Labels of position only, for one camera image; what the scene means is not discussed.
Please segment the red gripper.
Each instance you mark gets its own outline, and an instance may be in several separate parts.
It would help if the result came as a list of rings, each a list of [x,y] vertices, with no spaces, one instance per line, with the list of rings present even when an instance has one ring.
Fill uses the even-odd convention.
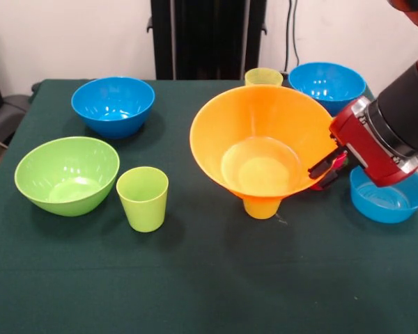
[[[385,124],[375,100],[362,96],[349,103],[333,119],[330,132],[377,186],[397,184],[418,169],[418,153]],[[313,180],[326,174],[322,189],[341,176],[347,161],[345,149],[335,149],[308,170]]]

